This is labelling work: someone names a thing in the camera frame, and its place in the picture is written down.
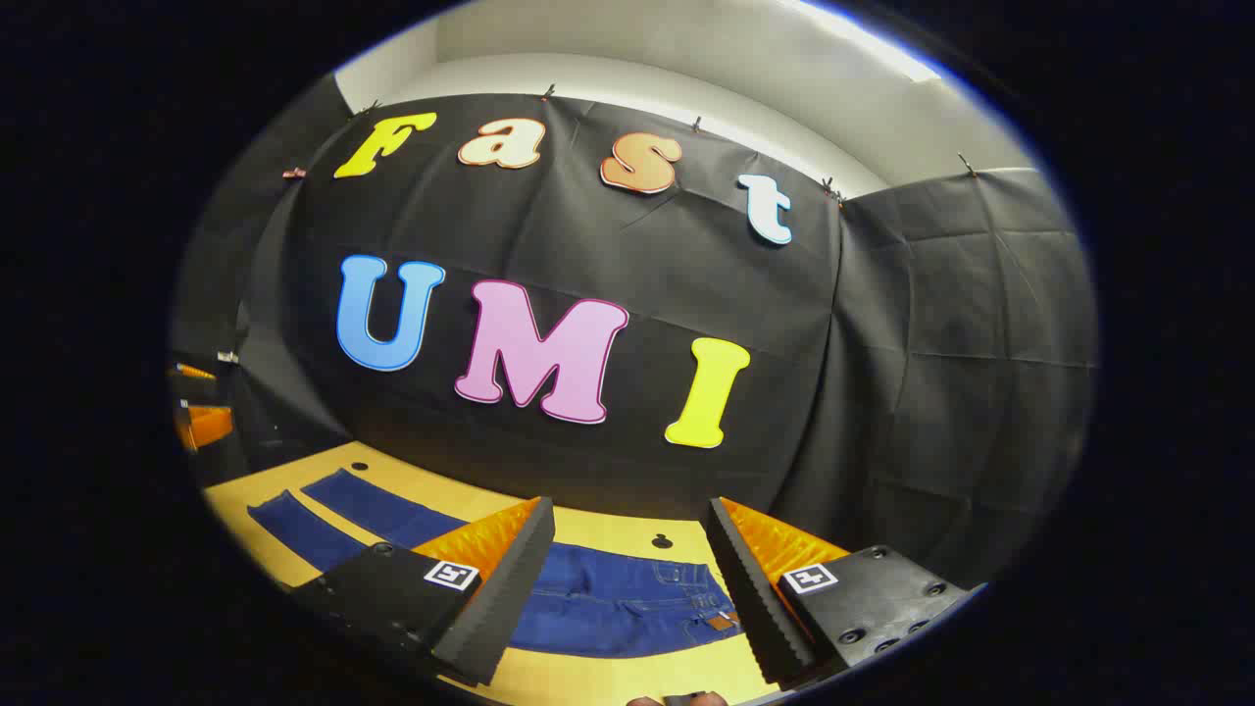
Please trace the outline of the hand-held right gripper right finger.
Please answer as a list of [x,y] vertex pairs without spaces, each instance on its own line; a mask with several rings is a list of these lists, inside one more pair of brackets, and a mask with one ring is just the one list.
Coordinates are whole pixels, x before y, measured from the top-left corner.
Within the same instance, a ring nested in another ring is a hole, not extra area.
[[841,545],[729,497],[707,502],[705,535],[762,678],[781,687],[882,660],[986,589],[889,542]]

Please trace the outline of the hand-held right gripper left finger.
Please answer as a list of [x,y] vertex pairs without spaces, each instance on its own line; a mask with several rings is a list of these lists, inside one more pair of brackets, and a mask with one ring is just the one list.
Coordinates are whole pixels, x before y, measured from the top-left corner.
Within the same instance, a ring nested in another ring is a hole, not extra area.
[[287,594],[398,675],[484,686],[553,535],[553,502],[533,497],[420,545],[374,542]]

